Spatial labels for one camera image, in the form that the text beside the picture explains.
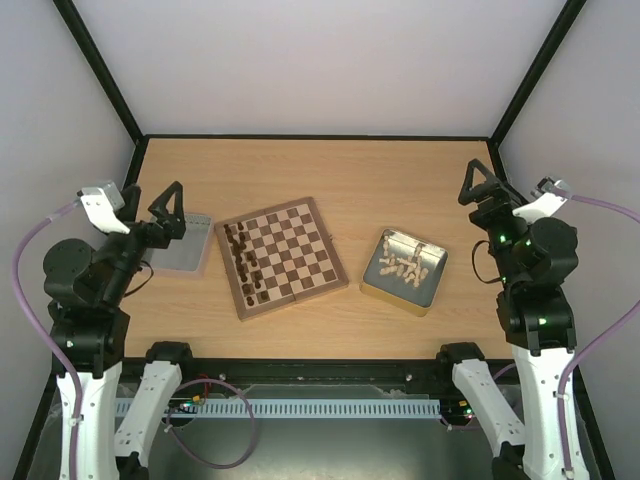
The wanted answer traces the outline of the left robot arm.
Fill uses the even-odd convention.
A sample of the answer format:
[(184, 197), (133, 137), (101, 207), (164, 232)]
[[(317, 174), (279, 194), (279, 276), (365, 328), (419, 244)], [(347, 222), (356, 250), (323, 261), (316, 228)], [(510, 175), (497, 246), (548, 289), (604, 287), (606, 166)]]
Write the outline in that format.
[(105, 233), (94, 249), (66, 239), (46, 254), (44, 290), (50, 296), (50, 337), (62, 402), (63, 479), (146, 479), (158, 426), (193, 360), (182, 342), (156, 342), (147, 351), (141, 383), (122, 423), (115, 422), (130, 317), (120, 304), (150, 249), (166, 249), (186, 231), (183, 187), (173, 182), (136, 218), (141, 189), (113, 183), (79, 197), (90, 222)]

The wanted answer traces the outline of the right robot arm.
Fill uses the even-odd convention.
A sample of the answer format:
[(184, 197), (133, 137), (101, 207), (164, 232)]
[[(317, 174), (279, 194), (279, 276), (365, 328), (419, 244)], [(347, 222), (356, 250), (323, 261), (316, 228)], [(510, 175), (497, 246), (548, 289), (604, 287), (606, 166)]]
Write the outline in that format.
[(472, 342), (442, 346), (438, 384), (460, 391), (493, 453), (496, 479), (587, 479), (571, 370), (577, 337), (563, 292), (577, 268), (577, 231), (556, 218), (566, 198), (561, 180), (544, 178), (524, 201), (480, 160), (471, 160), (458, 201), (475, 204), (469, 219), (487, 234), (502, 289), (497, 316), (517, 370), (523, 413), (517, 415)]

